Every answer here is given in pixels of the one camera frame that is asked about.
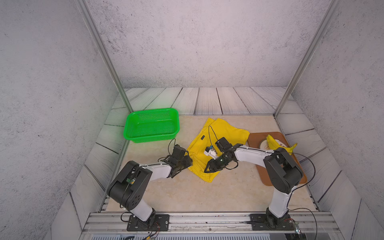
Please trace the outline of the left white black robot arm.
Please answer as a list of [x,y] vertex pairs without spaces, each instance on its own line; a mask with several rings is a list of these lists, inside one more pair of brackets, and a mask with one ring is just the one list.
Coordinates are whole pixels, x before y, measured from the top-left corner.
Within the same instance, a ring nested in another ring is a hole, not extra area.
[[182,170],[191,167],[192,163],[189,152],[180,145],[174,145],[172,154],[156,164],[141,165],[129,161],[109,185],[107,195],[143,224],[152,226],[156,211],[143,200],[148,184],[159,179],[174,178]]

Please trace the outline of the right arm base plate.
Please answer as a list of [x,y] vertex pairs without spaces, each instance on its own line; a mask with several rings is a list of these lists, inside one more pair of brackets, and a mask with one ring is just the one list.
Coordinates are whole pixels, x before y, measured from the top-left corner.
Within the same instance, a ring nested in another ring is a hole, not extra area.
[[296,225],[289,214],[281,218],[267,214],[251,214],[247,224],[252,226],[253,231],[295,231]]

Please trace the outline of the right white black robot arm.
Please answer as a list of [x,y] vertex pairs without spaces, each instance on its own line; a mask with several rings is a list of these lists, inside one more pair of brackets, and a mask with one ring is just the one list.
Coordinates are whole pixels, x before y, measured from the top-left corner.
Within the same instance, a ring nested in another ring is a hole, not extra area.
[[288,213],[292,192],[298,187],[304,176],[301,167],[293,159],[291,153],[281,147],[264,151],[242,144],[233,146],[226,138],[219,139],[216,146],[222,154],[218,156],[213,146],[206,147],[204,154],[211,159],[204,172],[207,174],[219,172],[231,162],[248,162],[264,167],[275,188],[267,214],[277,219],[283,218]]

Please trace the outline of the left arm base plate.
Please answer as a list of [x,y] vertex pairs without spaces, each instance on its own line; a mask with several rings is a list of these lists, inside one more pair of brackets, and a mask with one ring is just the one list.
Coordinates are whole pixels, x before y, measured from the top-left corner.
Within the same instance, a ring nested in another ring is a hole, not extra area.
[[167,232],[169,230],[170,215],[151,215],[147,221],[142,221],[135,215],[130,216],[127,225],[128,232]]

